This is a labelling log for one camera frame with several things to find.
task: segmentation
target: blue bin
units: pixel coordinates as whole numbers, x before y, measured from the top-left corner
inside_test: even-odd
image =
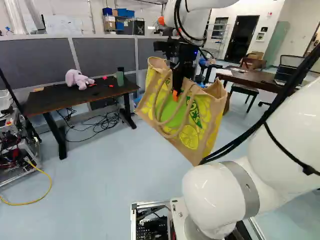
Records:
[[[117,11],[118,11],[118,16],[120,16],[120,17],[127,16],[127,9],[126,8],[118,8]]]
[[[129,18],[134,18],[135,17],[135,11],[127,10],[126,11],[126,16],[129,17]]]
[[[125,30],[125,23],[121,22],[121,21],[115,22],[115,29],[124,31]]]
[[[102,8],[102,14],[103,16],[106,16],[106,15],[112,16],[112,8],[110,7]]]

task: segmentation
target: whiteboard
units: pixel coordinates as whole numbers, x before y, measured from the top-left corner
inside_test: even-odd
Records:
[[[84,20],[86,23],[91,20],[89,17],[86,18],[88,19],[70,17],[66,15],[47,15],[44,17],[46,32],[52,35],[83,35],[85,31]],[[31,15],[23,15],[23,19],[29,33],[37,30]]]

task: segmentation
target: black door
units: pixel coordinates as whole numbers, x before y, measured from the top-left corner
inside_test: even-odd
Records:
[[[237,16],[225,60],[238,63],[246,56],[259,16]]]

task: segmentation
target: laptop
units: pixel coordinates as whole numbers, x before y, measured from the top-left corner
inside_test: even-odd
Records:
[[[287,65],[279,65],[274,81],[279,86],[284,86],[287,81],[290,80],[291,76],[296,72],[297,67],[294,66],[287,66]],[[302,87],[301,83],[296,87],[297,89],[300,89]]]

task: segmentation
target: bag handle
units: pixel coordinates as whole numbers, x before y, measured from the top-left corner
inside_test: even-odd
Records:
[[[162,112],[164,110],[164,107],[165,107],[165,103],[166,101],[168,100],[168,97],[171,95],[170,93],[170,89],[172,88],[172,81],[170,81],[170,85],[168,86],[169,90],[168,92],[166,93],[165,97],[164,97],[164,100],[162,101],[161,103],[161,106],[160,106],[160,110],[159,110],[159,116],[156,115],[156,103],[157,103],[157,99],[158,99],[158,95],[160,93],[160,90],[163,86],[163,84],[165,83],[167,77],[171,74],[172,70],[170,69],[166,75],[164,76],[164,78],[162,79],[161,83],[159,84],[159,86],[156,88],[156,92],[155,92],[155,97],[154,97],[154,100],[153,100],[153,103],[152,103],[152,115],[154,117],[154,122],[158,125],[158,126],[163,126],[163,125],[166,125],[167,123],[169,123],[170,121],[172,121],[172,119],[174,119],[175,115],[177,114],[178,110],[181,108],[182,104],[184,103],[184,100],[185,98],[187,97],[187,94],[189,92],[189,90],[193,87],[193,85],[195,85],[195,83],[191,84],[190,86],[188,86],[183,94],[181,95],[180,97],[180,100],[179,100],[179,103],[178,103],[178,106],[175,108],[173,114],[171,115],[171,117],[169,117],[169,119],[167,119],[166,121],[163,121],[161,122],[160,121],[160,116],[162,115]]]
[[[159,130],[160,130],[160,133],[161,133],[165,138],[167,138],[167,139],[172,139],[172,138],[176,137],[176,136],[182,131],[183,127],[184,127],[185,124],[186,124],[186,121],[187,121],[187,118],[188,118],[188,114],[189,114],[189,112],[190,112],[190,109],[191,109],[191,107],[192,107],[192,104],[193,104],[193,102],[194,102],[194,100],[195,100],[195,96],[196,96],[196,93],[195,93],[195,92],[193,92],[193,93],[191,94],[189,103],[188,103],[188,105],[187,105],[186,111],[185,111],[184,116],[183,116],[183,121],[181,122],[180,127],[178,128],[178,130],[177,130],[175,133],[173,133],[173,134],[168,134],[168,133],[166,133],[166,132],[163,130],[162,125],[165,125],[165,124],[169,123],[169,122],[175,117],[176,113],[177,113],[178,110],[181,108],[182,104],[184,103],[184,101],[185,101],[185,99],[186,99],[186,97],[187,97],[188,92],[191,90],[191,88],[192,88],[193,86],[196,86],[195,83],[190,84],[190,86],[184,90],[182,96],[180,97],[179,104],[178,104],[178,106],[176,107],[176,109],[175,109],[174,113],[172,114],[172,116],[171,116],[168,120],[166,120],[166,121],[164,121],[164,122],[159,122],[159,118],[160,118],[160,116],[161,116],[161,114],[162,114],[162,112],[163,112],[163,109],[164,109],[164,106],[165,106],[165,102],[167,101],[168,97],[170,96],[170,90],[167,92],[164,100],[162,101],[162,104],[161,104],[161,106],[160,106],[160,110],[159,110],[159,115],[158,115],[158,116],[156,116],[156,103],[157,103],[157,98],[158,98],[158,95],[159,95],[159,93],[160,93],[160,90],[161,90],[164,82],[166,81],[167,77],[169,76],[169,74],[170,74],[171,72],[172,72],[172,71],[169,70],[169,71],[166,73],[166,75],[165,75],[165,77],[163,78],[163,80],[161,81],[160,85],[157,87],[156,93],[155,93],[155,97],[154,97],[154,101],[153,101],[153,103],[152,103],[153,121],[158,125]]]
[[[192,106],[192,104],[193,104],[193,102],[194,102],[194,100],[195,100],[195,97],[196,97],[196,93],[193,93],[193,94],[191,95],[191,97],[190,97],[188,106],[187,106],[186,111],[185,111],[185,114],[184,114],[184,116],[183,116],[183,121],[181,122],[180,127],[178,128],[178,130],[177,130],[175,133],[173,133],[173,134],[168,134],[168,133],[166,133],[166,132],[163,130],[162,126],[159,126],[160,133],[163,135],[163,137],[165,137],[166,139],[173,139],[173,138],[175,138],[179,133],[181,133],[182,128],[185,126],[186,121],[187,121],[187,119],[188,119],[188,114],[189,114],[190,108],[191,108],[191,106]]]

